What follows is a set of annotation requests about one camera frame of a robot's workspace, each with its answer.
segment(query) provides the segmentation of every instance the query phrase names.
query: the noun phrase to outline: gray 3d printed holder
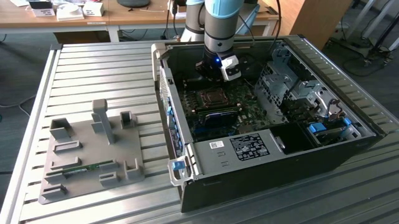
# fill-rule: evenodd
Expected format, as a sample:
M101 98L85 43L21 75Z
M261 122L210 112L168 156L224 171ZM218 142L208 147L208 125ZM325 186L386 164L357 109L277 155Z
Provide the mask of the gray 3d printed holder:
M46 204L140 182L142 155L137 118L106 117L106 100L93 100L93 121L50 122L38 202Z

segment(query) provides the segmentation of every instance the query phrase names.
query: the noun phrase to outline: slotted metal table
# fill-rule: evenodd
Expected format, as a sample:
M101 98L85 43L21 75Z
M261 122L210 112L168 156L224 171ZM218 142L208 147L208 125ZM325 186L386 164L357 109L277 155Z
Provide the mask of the slotted metal table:
M312 45L297 37L292 41L313 61L322 61L318 65L330 80L340 83L338 87L389 133L372 149L329 173L222 205L180 213L178 192L166 171L168 152L152 80L153 42L64 45L49 52L0 223L397 222L397 120ZM108 116L126 110L137 115L145 179L41 205L37 196L49 122L58 117L69 122L90 119L90 101L98 98L108 100Z

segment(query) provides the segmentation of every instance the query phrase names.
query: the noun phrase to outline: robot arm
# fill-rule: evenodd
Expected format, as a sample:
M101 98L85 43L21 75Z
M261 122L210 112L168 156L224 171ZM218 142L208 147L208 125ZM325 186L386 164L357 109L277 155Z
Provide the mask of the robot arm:
M205 0L205 57L214 60L222 79L230 81L241 76L237 57L232 52L238 10L244 0Z
M181 41L204 40L204 57L202 61L196 64L196 71L209 80L222 78L230 81L241 76L232 45L234 34L242 33L244 24L240 23L237 26L242 5L244 0L186 1L186 20ZM242 13L246 14L244 17L252 24L258 9L256 0L250 0L250 6L242 9Z

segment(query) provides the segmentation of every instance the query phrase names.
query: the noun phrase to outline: motherboard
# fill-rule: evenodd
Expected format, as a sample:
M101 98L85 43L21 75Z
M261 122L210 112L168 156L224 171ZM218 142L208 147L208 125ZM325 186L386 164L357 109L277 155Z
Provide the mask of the motherboard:
M266 128L270 123L245 79L178 93L194 142Z

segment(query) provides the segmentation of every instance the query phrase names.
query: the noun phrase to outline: wire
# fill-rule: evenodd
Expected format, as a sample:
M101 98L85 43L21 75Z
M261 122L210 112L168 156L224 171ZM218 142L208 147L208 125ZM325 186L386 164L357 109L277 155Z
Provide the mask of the wire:
M344 69L348 73L350 73L353 76L357 76L357 77L366 77L366 76L370 76L370 75L372 75L374 72L377 72L378 70L381 70L382 67L378 67L377 69L374 69L373 71L365 73L364 75L358 75L358 74L356 74L354 72L352 72L352 71L346 68L346 63L350 62L350 61L356 61L356 60L358 60L358 59L361 58L361 56L362 56L362 55L358 55L358 57L354 57L354 58L346 60L345 62L342 62L341 67L342 67L342 69Z
M253 85L248 82L248 80L244 78L244 81L248 83L249 86L253 87Z
M344 17L344 16L341 16L341 35L342 35L342 39L344 39L344 41L346 41L346 36L345 36L345 34L344 34L344 31L342 31L342 17Z
M144 32L142 36L137 39L137 41L140 41L144 38L146 31L148 31L148 29L145 29L145 32Z
M250 47L253 47L253 46L254 46L254 37L253 37L252 31L250 31L250 28L249 28L249 26L246 25L246 23L245 23L245 21L244 21L241 15L237 15L237 16L238 16L238 18L241 19L241 21L242 21L242 23L244 23L246 29L249 30L250 37L252 37L252 46L250 46Z
M290 86L290 88L288 89L288 91L285 92L284 96L282 96L282 100L288 98L289 96L289 93L292 92L293 88L296 87L296 85L298 84L300 82L300 78L296 79L293 85Z
M6 38L6 34L4 34L4 38L2 40L0 41L0 43L2 43L5 41L5 38Z
M9 108L9 107L14 107L21 105L22 103L25 103L29 99L34 98L36 95L30 96L29 98L24 99L21 102L18 102L17 104L12 104L12 105L0 105L1 108Z
M177 36L178 34L177 34L177 30L176 30L176 23L174 23L174 21L176 21L176 15L173 15L173 30L174 30L174 34Z
M198 27L200 27L200 28L204 28L204 24L200 23L200 12L201 12L204 6L205 6L205 3L202 3L202 4L200 5L200 8L198 8L197 23L198 23Z
M269 46L268 48L268 52L270 52L272 48L273 48L273 45L274 45L274 41L278 37L278 34L280 34L280 28L281 28L281 6L280 6L280 0L274 0L276 1L276 7L277 7L277 13L278 13L278 26L276 28L276 34L274 34L274 39L273 39L273 42L272 42L272 45Z
M165 33L166 33L165 37L166 37L168 40L169 40L169 33L168 33L169 13L170 13L170 11L169 11L169 8L168 8L168 11L166 11L166 27L165 27Z
M18 105L20 110L26 114L28 117L30 117L30 114L28 113L28 111L25 111L25 109L22 108L21 105Z
M145 34L146 34L146 31L148 31L148 29L145 29L145 32L144 32L142 36L141 36L138 39L133 38L130 35L128 35L126 33L124 33L124 30L122 30L122 33L124 33L124 35L126 35L129 38L132 38L133 41L140 41L140 40L144 38L144 36L145 36Z
M29 98L24 99L24 100L22 100L20 103L17 103L17 104L12 104L12 105L0 105L0 108L10 108L10 107L17 106L18 109L28 115L28 117L30 117L28 111L21 107L21 105L22 105L29 99L32 99L32 98L34 98L34 97L36 97L36 95L30 96Z
M125 31L125 30L122 30L122 31L130 34L132 32L134 32L134 29L133 29L130 32L128 32L128 31Z
M0 175L9 175L12 174L12 171L0 171Z

